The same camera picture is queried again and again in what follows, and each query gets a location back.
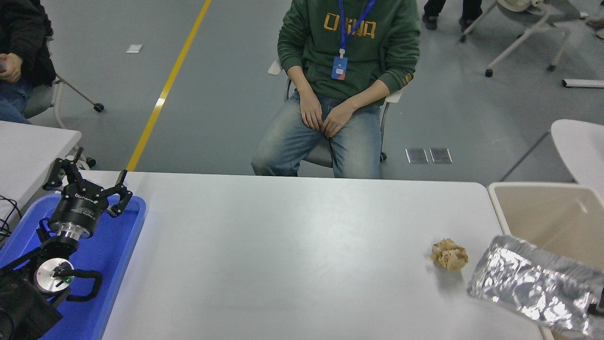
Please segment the person's hand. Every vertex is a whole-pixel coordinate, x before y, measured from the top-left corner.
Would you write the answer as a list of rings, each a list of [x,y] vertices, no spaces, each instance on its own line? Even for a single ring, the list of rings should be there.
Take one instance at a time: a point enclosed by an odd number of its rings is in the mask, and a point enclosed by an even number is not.
[[[0,60],[4,65],[4,71],[0,74],[0,79],[8,83],[17,83],[21,79],[21,67],[23,60],[13,54],[0,54]]]

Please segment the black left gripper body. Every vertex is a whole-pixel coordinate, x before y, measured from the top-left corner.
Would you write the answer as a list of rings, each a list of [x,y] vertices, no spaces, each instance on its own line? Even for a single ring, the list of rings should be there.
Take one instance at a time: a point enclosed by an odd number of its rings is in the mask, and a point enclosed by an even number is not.
[[[85,234],[93,234],[103,211],[108,208],[108,199],[96,196],[102,190],[103,188],[95,183],[84,184],[83,189],[76,183],[66,185],[49,219],[50,230],[58,233],[62,225],[72,224],[82,227]]]

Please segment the person's left hand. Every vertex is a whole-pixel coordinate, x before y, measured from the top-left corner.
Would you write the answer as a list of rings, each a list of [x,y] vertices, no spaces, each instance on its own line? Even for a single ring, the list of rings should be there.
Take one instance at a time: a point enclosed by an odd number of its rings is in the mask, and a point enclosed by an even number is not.
[[[356,110],[357,107],[349,101],[344,101],[335,106],[323,122],[321,132],[326,138],[334,138],[349,123]]]

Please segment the person's right hand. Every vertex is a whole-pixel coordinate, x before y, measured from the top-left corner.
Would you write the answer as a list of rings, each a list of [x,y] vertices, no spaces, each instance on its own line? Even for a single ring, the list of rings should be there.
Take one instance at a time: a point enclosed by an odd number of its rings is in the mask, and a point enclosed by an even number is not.
[[[300,112],[302,122],[308,128],[321,131],[323,127],[323,110],[319,99],[310,89],[299,90]]]

